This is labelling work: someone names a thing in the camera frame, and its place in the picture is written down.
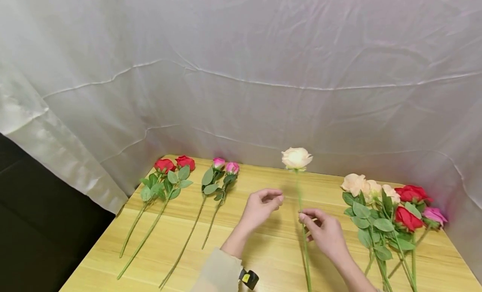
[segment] green stem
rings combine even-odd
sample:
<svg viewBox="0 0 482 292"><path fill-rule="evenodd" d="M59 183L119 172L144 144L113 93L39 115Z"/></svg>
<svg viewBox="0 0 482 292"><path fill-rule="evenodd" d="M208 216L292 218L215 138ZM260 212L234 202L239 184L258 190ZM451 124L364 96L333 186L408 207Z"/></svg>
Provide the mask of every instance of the green stem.
<svg viewBox="0 0 482 292"><path fill-rule="evenodd" d="M167 280L169 277L171 277L171 274L174 272L174 269L177 267L177 264L181 260L182 254L184 253L184 250L186 250L187 243L189 242L192 233L194 232L194 228L196 227L197 221L199 220L199 216L201 215L201 210L203 210L204 203L206 202L206 195L203 193L203 202L201 203L201 207L199 207L199 212L197 213L196 221L194 221L194 225L192 226L191 232L189 233L189 236L187 237L186 242L184 243L184 247L181 250L181 253L177 257L177 260L175 261L174 265L172 265L171 270L169 270L169 273L166 275L166 277L162 280L162 283L159 285L159 289L162 290L164 288L164 285L166 284Z"/></svg>
<svg viewBox="0 0 482 292"><path fill-rule="evenodd" d="M298 191L298 204L301 212L303 210L303 207L301 203L301 190L299 187L299 174L297 169L295 169L295 173L296 173L296 190ZM310 261L308 260L308 242L306 241L305 226L303 224L301 225L301 232L303 234L303 260L305 263L305 276L306 276L306 282L308 286L308 292L311 292Z"/></svg>
<svg viewBox="0 0 482 292"><path fill-rule="evenodd" d="M139 211L137 214L136 218L134 219L134 223L132 223L131 228L129 229L129 232L127 233L126 240L124 241L124 244L122 245L122 249L120 250L119 258L121 258L124 254L124 251L126 250L127 242L131 238L132 232L134 231L134 228L137 225L137 222L139 222L139 219L141 218L142 214L146 211L146 207L148 206L149 202L144 202L144 205L142 206L142 209Z"/></svg>
<svg viewBox="0 0 482 292"><path fill-rule="evenodd" d="M368 262L367 269L365 269L365 276L367 276L368 271L370 271L370 268L371 268L374 260L375 260L375 256L374 256L374 253L373 253L372 249L370 248L370 261Z"/></svg>
<svg viewBox="0 0 482 292"><path fill-rule="evenodd" d="M216 209L213 213L213 218L211 219L211 223L209 225L209 229L208 229L208 233L206 234L206 238L204 239L204 243L203 243L203 246L201 247L201 249L204 249L204 245L206 245L206 242L208 241L208 238L209 238L209 233L210 233L210 230L213 226L213 222L214 222L214 218L216 217L216 213L218 213L218 210L219 210L219 207L221 207L221 201L222 199L220 200L220 202L218 203L218 205L216 206Z"/></svg>
<svg viewBox="0 0 482 292"><path fill-rule="evenodd" d="M412 291L417 292L417 287L413 283L412 275L410 274L410 269L408 268L407 261L405 260L405 254L402 251L402 247L400 246L400 242L397 237L397 232L393 231L395 235L395 241L397 242L397 247L400 249L399 256L402 257L403 260L403 269L405 270L405 275L407 276L408 281L410 282L410 286L412 286Z"/></svg>
<svg viewBox="0 0 482 292"><path fill-rule="evenodd" d="M172 190L169 192L168 196L167 196L167 199L166 201L164 202L164 205L162 206L162 209L161 211L157 214L157 217L156 219L154 220L154 222L152 223L152 225L150 226L148 232L146 233L146 235L144 236L144 238L142 239L142 241L140 242L139 246L137 246L137 249L136 251L134 251L134 253L132 254L131 258L129 259L129 261L127 262L126 266L124 266L124 269L119 273L119 275L117 276L117 279L120 279L122 277L122 275L124 274L124 272L127 270L127 268L129 267L129 265L132 263L132 261L134 260L134 257L136 257L137 253L139 253L140 249L142 248L142 246L144 245L144 243L146 242L146 240L149 238L149 235L151 234L151 232L153 231L153 229L155 228L157 222L159 221L159 219L161 218L161 215L162 213L164 213L164 210L166 209L166 206L167 204L169 203L169 200L171 199L171 194L172 194L172 191L174 190L174 188L172 188Z"/></svg>
<svg viewBox="0 0 482 292"><path fill-rule="evenodd" d="M415 248L418 247L418 245L420 245L420 243L423 241L423 239L424 239L425 236L428 234L428 232L431 230L431 228L432 228L431 226L428 226L428 227L425 229L425 231L424 231L424 233L422 234L422 236L421 236L421 237L418 239L418 241L416 242ZM409 252L410 252L410 250L407 250L407 251L405 251L404 254L407 255ZM398 262L398 264L394 267L393 271L390 272L390 274L389 274L389 279L394 275L395 271L397 271L397 270L400 268L400 266L402 265L402 263L403 263L402 260L400 260L400 261Z"/></svg>
<svg viewBox="0 0 482 292"><path fill-rule="evenodd" d="M415 244L415 232L412 235L412 243ZM413 285L417 285L417 276L416 276L416 264L415 264L415 248L412 250L412 280L413 280Z"/></svg>

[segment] flower bouquet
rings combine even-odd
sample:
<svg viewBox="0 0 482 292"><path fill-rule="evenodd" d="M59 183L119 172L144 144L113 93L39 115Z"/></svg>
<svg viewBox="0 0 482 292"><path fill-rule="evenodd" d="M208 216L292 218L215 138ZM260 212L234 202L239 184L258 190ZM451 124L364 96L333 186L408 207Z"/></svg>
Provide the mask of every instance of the flower bouquet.
<svg viewBox="0 0 482 292"><path fill-rule="evenodd" d="M358 227L358 239L369 250L370 261L365 275L372 263L377 261L383 290L393 292L389 278L402 266L412 291L417 292L416 246L431 229L439 229L447 222L440 210L428 207L432 199L421 187L406 185L392 188L374 180L365 180L364 175L357 174L347 175L341 188L345 191L343 200L350 206L345 214ZM416 241L415 230L424 225L427 229ZM389 248L396 252L400 261L387 275L386 261L393 258ZM408 254L412 254L411 269L406 261Z"/></svg>

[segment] forearm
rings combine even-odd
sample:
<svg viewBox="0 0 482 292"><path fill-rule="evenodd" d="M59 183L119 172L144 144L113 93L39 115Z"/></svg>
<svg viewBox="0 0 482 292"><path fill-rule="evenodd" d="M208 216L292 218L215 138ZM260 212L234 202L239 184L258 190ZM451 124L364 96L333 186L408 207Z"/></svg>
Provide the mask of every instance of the forearm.
<svg viewBox="0 0 482 292"><path fill-rule="evenodd" d="M221 250L241 259L242 251L244 250L244 245L246 245L249 235L250 233L248 231L242 226L237 225L222 245Z"/></svg>
<svg viewBox="0 0 482 292"><path fill-rule="evenodd" d="M332 262L343 277L350 292L377 292L377 289L360 270L350 253L339 254L332 258Z"/></svg>

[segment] table surface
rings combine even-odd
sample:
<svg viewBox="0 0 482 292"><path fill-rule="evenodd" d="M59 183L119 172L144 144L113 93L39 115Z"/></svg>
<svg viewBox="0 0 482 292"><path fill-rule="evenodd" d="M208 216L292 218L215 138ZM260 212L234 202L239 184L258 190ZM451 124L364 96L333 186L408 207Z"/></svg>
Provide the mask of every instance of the table surface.
<svg viewBox="0 0 482 292"><path fill-rule="evenodd" d="M175 157L166 156L173 161ZM196 170L189 178L194 184L182 190L178 198L169 202L158 225L120 280L116 279L118 273L144 237L162 205L159 201L143 214L123 258L120 259L118 254L124 238L142 207L139 195L142 185L70 276L61 292L158 291L159 283L181 251L202 202L200 181L211 162L206 159L195 160ZM349 250L364 270L369 260L368 250L358 241L358 228L348 216L343 215L347 207L339 187L343 178L309 172L302 173L301 177L304 207L319 207L340 220ZM237 224L248 195L265 187L283 190L285 202L248 241L242 257L244 266L254 270L260 277L256 286L257 292L306 291L298 236L300 227L297 222L295 174L285 169L251 165L241 165L238 181L226 197L225 205L219 209L206 247L201 250L217 203L213 197L206 201L193 236L164 291L190 290L213 248L220 247ZM336 269L318 251L316 245L310 243L308 251L313 291L348 291ZM443 231L430 232L416 253L419 291L482 291L481 285ZM392 270L396 263L396 260L390 260L387 269ZM375 286L381 287L381 276L376 264L368 277ZM402 268L390 282L394 291L411 291Z"/></svg>

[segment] sleeve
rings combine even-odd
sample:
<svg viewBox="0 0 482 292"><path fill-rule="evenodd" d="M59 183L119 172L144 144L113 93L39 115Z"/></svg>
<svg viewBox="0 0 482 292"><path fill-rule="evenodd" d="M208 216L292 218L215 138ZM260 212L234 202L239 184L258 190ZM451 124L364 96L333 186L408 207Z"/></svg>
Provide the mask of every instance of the sleeve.
<svg viewBox="0 0 482 292"><path fill-rule="evenodd" d="M241 260L216 248L203 266L191 292L237 292Z"/></svg>

